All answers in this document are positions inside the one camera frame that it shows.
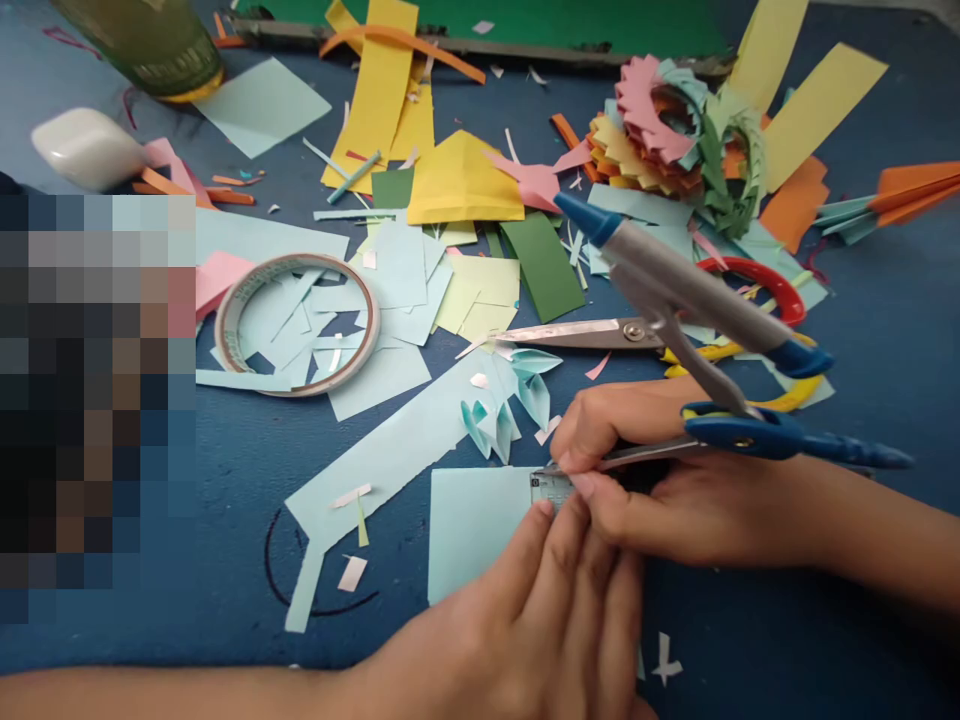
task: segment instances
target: green board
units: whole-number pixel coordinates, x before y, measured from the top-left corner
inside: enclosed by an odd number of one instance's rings
[[[344,0],[363,24],[367,0]],[[482,5],[422,0],[418,24],[445,27],[455,39],[572,50],[599,50],[657,57],[713,55],[727,51],[707,0],[487,0]],[[329,0],[241,0],[239,10],[261,5],[276,20],[326,26]],[[494,23],[486,35],[472,28]]]

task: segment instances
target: orange paper strip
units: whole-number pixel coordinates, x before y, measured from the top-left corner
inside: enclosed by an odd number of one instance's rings
[[[451,55],[446,50],[441,50],[425,40],[421,40],[418,37],[414,37],[410,33],[405,33],[403,30],[398,30],[397,28],[389,27],[387,25],[358,25],[357,27],[350,28],[349,30],[339,32],[323,44],[323,47],[320,48],[320,57],[325,56],[335,47],[347,42],[352,38],[361,36],[365,37],[367,35],[372,38],[376,38],[377,40],[395,40],[396,42],[406,45],[409,48],[419,50],[424,55],[436,58],[440,62],[444,63],[445,65],[449,65],[454,70],[462,72],[468,78],[477,81],[481,85],[484,85],[487,82],[487,76],[483,70],[480,70],[469,63],[465,63],[456,55]]]

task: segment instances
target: finger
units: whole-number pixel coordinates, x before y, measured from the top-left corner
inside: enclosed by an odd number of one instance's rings
[[[543,546],[550,533],[553,503],[538,500],[527,510],[510,543],[493,566],[477,580],[488,606],[508,622],[523,610],[537,577]]]
[[[543,547],[543,557],[520,621],[534,637],[550,640],[559,650],[573,601],[573,583],[590,513],[574,493],[563,504]]]
[[[597,645],[603,628],[603,603],[616,551],[594,530],[587,531],[573,590],[573,607],[563,641],[564,672],[571,682],[586,685],[588,697],[596,681]]]
[[[620,553],[603,608],[593,717],[627,720],[633,713],[643,609],[642,572],[638,555]]]
[[[619,438],[648,444],[682,435],[681,409],[702,397],[699,385],[688,377],[585,390],[578,394],[576,428],[565,433],[568,444],[557,448],[557,462],[567,475],[586,472]]]
[[[607,475],[591,471],[571,475],[570,481],[590,508],[591,527],[613,545],[664,555],[684,535],[675,508],[627,492]]]

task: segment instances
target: green bottle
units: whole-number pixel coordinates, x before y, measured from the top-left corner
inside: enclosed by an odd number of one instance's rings
[[[190,0],[52,0],[117,70],[158,100],[188,103],[223,82],[220,53]]]

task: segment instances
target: green paper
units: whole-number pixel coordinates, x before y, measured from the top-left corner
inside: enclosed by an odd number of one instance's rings
[[[530,213],[525,220],[501,223],[500,227],[520,260],[523,281],[540,322],[556,320],[586,304],[570,259],[546,215]]]
[[[405,208],[413,189],[413,168],[373,173],[373,204],[378,208]]]

